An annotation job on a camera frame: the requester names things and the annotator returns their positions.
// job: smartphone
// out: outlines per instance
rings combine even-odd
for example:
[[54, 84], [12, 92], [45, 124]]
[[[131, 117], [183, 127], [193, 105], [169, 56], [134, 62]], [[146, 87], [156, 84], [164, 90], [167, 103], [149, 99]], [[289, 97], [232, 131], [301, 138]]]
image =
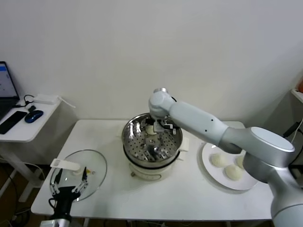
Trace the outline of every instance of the smartphone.
[[27, 115], [27, 112], [16, 111], [5, 122], [0, 124], [0, 134], [7, 133], [15, 124]]

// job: white table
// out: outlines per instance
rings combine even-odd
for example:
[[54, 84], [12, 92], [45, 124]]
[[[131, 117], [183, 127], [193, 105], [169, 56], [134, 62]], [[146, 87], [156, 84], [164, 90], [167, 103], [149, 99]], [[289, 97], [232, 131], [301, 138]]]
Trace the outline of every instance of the white table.
[[[38, 178], [40, 175], [40, 170], [36, 170], [34, 173], [30, 171], [30, 169], [25, 164], [23, 164], [13, 152], [9, 151], [9, 149], [5, 147], [6, 143], [4, 142], [26, 143], [32, 141], [48, 121], [53, 112], [57, 109], [60, 102], [61, 100], [58, 100], [58, 102], [53, 105], [33, 103], [37, 110], [42, 110], [44, 112], [44, 114], [39, 119], [33, 123], [26, 123], [24, 119], [22, 119], [6, 134], [0, 135], [0, 155], [15, 168], [11, 174], [11, 178], [13, 178], [16, 174], [16, 171], [18, 171], [29, 181], [28, 185], [19, 198], [19, 202], [25, 202], [32, 189], [40, 188], [43, 181]], [[0, 121], [0, 124], [8, 119], [16, 111], [28, 112], [28, 110], [26, 110], [24, 107], [13, 108]], [[5, 191], [8, 184], [9, 179], [0, 190], [0, 196]]]
[[[213, 182], [198, 164], [202, 141], [189, 138], [189, 152], [175, 164], [172, 174], [158, 182], [131, 177], [121, 142], [121, 128], [127, 121], [80, 120], [74, 126], [58, 158], [81, 149], [100, 151], [108, 172], [100, 189], [71, 208], [72, 217], [136, 220], [262, 220], [271, 219], [273, 199], [267, 184], [257, 183], [248, 192], [224, 189]], [[52, 215], [47, 176], [31, 210]]]
[[291, 90], [291, 93], [297, 98], [297, 99], [299, 99], [299, 101], [301, 102], [301, 103], [303, 103], [303, 93], [301, 93], [300, 91], [298, 91], [297, 89], [292, 89]]

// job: black cable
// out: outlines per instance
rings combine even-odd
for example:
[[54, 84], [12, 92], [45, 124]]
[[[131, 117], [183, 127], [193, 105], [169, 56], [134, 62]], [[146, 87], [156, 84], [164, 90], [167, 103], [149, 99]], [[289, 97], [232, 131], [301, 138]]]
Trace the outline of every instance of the black cable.
[[18, 199], [19, 199], [19, 197], [18, 197], [18, 192], [17, 192], [17, 187], [16, 187], [16, 184], [15, 184], [15, 182], [13, 181], [13, 179], [10, 177], [10, 175], [8, 174], [8, 172], [6, 171], [6, 169], [3, 167], [3, 166], [1, 166], [1, 168], [2, 168], [2, 170], [6, 173], [6, 175], [9, 177], [9, 179], [10, 179], [10, 181], [12, 182], [12, 184], [13, 184], [13, 186], [14, 186], [14, 189], [15, 189], [15, 196], [16, 196], [16, 201], [15, 201], [15, 211], [14, 211], [14, 214], [16, 213], [16, 211], [17, 211], [17, 206], [18, 206]]
[[13, 107], [14, 107], [14, 108], [25, 107], [25, 106], [27, 106], [28, 104], [33, 103], [34, 101], [28, 101], [28, 100], [25, 99], [25, 98], [28, 97], [28, 96], [34, 98], [34, 96], [32, 96], [32, 95], [25, 95], [25, 96], [23, 96], [24, 105], [17, 104], [17, 105], [14, 105]]
[[50, 198], [50, 199], [48, 200], [48, 204], [49, 204], [53, 209], [55, 209], [55, 206], [51, 203], [51, 201], [55, 201], [55, 199], [54, 199], [54, 198]]
[[26, 102], [27, 100], [25, 99], [26, 97], [32, 97], [32, 98], [35, 98], [35, 96], [32, 96], [32, 95], [25, 95], [24, 97], [23, 97], [23, 99], [24, 99], [24, 102]]

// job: blue mouse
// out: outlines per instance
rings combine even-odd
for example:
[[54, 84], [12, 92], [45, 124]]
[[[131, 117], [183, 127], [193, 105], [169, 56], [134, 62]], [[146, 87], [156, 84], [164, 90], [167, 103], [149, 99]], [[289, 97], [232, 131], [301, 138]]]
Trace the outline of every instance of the blue mouse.
[[35, 120], [37, 120], [39, 117], [43, 115], [42, 110], [34, 110], [32, 112], [29, 112], [25, 118], [24, 121], [27, 123], [33, 123]]

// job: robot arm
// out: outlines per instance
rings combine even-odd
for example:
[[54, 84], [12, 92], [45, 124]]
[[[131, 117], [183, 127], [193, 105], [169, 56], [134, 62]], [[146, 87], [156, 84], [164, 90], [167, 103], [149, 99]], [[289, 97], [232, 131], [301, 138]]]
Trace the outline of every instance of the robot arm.
[[254, 178], [268, 183], [274, 194], [271, 214], [277, 227], [302, 226], [303, 192], [291, 176], [288, 165], [294, 147], [284, 138], [263, 128], [234, 129], [213, 115], [184, 102], [176, 102], [165, 88], [154, 91], [149, 109], [154, 130], [163, 130], [159, 121], [172, 121], [198, 138], [215, 144], [225, 152], [246, 150], [243, 166]]

